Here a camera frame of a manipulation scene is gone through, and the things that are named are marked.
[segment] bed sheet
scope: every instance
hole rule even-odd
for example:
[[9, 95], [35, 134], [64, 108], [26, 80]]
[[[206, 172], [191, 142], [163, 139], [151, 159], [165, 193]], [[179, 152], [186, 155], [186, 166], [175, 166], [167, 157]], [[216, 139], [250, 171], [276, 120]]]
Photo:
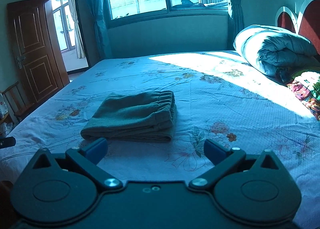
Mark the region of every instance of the bed sheet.
[[302, 193], [295, 221], [306, 229], [320, 226], [319, 122], [288, 88], [232, 51], [99, 62], [12, 131], [17, 144], [0, 151], [0, 180], [15, 182], [40, 148], [58, 153], [87, 145], [80, 131], [111, 92], [152, 90], [175, 94], [178, 115], [173, 141], [109, 141], [100, 168], [123, 182], [189, 182], [213, 167], [203, 152], [206, 138], [248, 154], [272, 149]]

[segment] brown door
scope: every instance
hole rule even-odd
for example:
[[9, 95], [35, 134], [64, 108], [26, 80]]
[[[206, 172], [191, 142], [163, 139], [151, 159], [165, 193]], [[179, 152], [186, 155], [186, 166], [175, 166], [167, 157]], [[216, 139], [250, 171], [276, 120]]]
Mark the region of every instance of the brown door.
[[8, 24], [14, 60], [30, 102], [37, 106], [63, 88], [49, 39], [42, 0], [7, 4]]

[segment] red headboard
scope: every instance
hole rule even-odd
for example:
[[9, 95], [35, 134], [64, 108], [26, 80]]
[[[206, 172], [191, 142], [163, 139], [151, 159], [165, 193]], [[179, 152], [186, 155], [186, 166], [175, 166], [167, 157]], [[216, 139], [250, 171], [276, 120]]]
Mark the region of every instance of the red headboard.
[[287, 7], [281, 7], [278, 10], [275, 25], [293, 33], [298, 32], [297, 16]]
[[299, 35], [308, 38], [320, 54], [320, 0], [305, 0], [298, 17]]

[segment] door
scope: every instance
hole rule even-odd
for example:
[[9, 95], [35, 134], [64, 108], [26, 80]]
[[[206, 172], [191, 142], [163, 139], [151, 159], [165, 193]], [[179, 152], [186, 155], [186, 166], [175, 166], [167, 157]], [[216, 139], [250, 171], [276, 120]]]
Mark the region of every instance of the door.
[[61, 76], [67, 76], [67, 72], [57, 68], [42, 0], [9, 3], [7, 10], [20, 80], [30, 102], [39, 106], [63, 88]]

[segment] comforter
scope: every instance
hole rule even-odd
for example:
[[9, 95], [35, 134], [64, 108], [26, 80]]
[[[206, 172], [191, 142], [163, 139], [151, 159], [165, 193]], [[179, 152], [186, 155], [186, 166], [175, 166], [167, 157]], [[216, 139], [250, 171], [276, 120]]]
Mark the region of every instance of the comforter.
[[251, 25], [242, 30], [233, 44], [236, 51], [261, 73], [276, 77], [279, 67], [320, 66], [313, 44], [289, 30]]

